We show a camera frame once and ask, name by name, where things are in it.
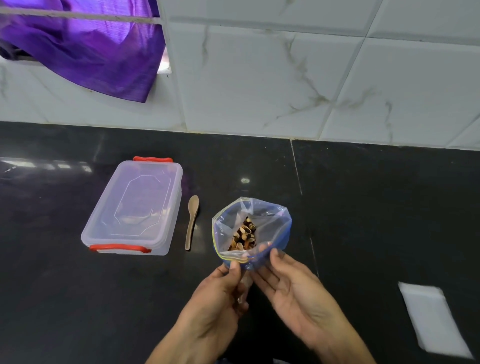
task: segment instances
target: tiled wall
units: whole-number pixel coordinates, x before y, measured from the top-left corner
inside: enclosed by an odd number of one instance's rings
[[[4,62],[0,119],[480,149],[479,0],[159,3],[145,105]]]

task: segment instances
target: curtain rod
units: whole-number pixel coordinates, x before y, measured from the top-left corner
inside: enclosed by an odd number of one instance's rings
[[[162,24],[160,18],[146,18],[144,16],[89,14],[85,12],[64,12],[62,10],[7,8],[5,6],[0,6],[0,14],[33,15],[68,19],[108,20],[111,22],[122,23]]]

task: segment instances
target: hand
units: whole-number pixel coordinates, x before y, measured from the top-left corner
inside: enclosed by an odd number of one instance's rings
[[[247,289],[240,279],[238,262],[231,262],[230,270],[221,265],[205,278],[146,364],[212,364],[225,352],[248,310],[248,303],[237,301]]]
[[[277,249],[252,273],[278,316],[324,363],[375,363],[335,299],[304,264]]]

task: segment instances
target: container lid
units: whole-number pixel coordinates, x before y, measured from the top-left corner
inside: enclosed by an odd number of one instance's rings
[[[180,198],[178,163],[127,160],[118,165],[82,232],[82,242],[149,249],[167,239]]]

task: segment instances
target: clear plastic container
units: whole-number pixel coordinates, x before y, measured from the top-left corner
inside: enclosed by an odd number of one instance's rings
[[[82,242],[100,253],[167,254],[182,174],[178,163],[120,163],[88,219]]]

